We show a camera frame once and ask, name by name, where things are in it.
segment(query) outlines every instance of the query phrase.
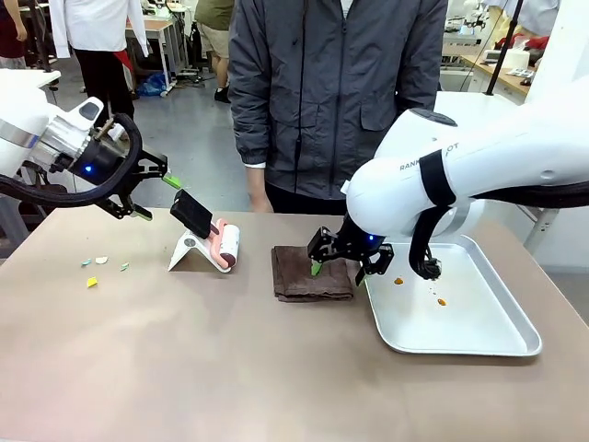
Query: white lab coat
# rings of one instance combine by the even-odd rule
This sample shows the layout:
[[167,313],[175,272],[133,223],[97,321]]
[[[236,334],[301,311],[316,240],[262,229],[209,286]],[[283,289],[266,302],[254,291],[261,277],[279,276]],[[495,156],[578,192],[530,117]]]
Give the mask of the white lab coat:
[[86,51],[118,52],[127,47],[127,17],[144,55],[149,55],[140,0],[49,0],[58,58],[70,56],[67,43]]
[[[498,6],[513,17],[517,0],[483,0],[483,4]],[[554,28],[559,8],[560,0],[524,0],[517,22],[530,32],[546,37]]]

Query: black shoe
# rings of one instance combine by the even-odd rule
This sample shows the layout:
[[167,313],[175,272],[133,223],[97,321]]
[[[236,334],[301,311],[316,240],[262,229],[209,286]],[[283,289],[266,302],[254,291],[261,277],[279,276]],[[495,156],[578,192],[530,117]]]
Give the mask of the black shoe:
[[222,103],[231,103],[231,100],[229,100],[229,86],[224,87],[221,90],[217,90],[214,93],[214,100],[215,101],[221,101]]

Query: person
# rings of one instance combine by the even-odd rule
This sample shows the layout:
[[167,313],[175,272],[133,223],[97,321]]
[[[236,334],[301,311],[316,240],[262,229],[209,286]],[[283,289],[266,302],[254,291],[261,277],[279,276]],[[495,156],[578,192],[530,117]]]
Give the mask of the person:
[[[483,0],[483,5],[489,6],[490,23],[497,23],[491,41],[496,42],[507,34],[511,17],[514,15],[517,0]],[[534,0],[524,1],[519,17],[517,33],[523,33],[527,37],[547,37],[554,28],[556,17],[559,14],[560,0]]]
[[69,58],[72,45],[80,63],[89,97],[104,103],[95,125],[102,127],[113,113],[134,116],[124,65],[130,65],[125,48],[127,17],[144,56],[149,55],[140,0],[49,0],[53,41],[58,58]]
[[255,212],[345,213],[341,186],[393,121],[433,109],[446,9],[447,0],[236,3],[229,97]]
[[212,55],[213,70],[217,77],[214,99],[229,102],[229,24],[234,0],[199,0],[194,19],[201,34],[202,50]]
[[0,69],[25,69],[27,29],[18,0],[0,0]]

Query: jacket zipper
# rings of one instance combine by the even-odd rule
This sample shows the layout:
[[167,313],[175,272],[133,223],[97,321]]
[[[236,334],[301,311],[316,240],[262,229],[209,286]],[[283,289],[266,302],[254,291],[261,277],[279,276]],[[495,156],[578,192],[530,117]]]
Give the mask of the jacket zipper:
[[340,54],[340,77],[338,84],[338,99],[335,105],[335,126],[333,129],[333,149],[331,152],[331,169],[329,171],[329,196],[333,196],[333,185],[335,183],[335,168],[336,168],[336,146],[338,145],[338,129],[340,129],[340,105],[341,105],[341,76],[343,75],[343,56],[346,47],[346,34],[348,33],[348,19],[343,16],[343,9],[341,10],[341,54]]

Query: gray jacket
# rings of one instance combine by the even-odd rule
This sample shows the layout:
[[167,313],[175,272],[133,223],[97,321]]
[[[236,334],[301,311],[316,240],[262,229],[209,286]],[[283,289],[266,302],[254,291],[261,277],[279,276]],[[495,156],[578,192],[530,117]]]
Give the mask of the gray jacket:
[[347,19],[340,0],[308,0],[303,20],[304,3],[236,0],[229,75],[237,150],[245,164],[266,162],[274,186],[342,199],[341,185],[397,116],[433,108],[447,0],[354,0]]

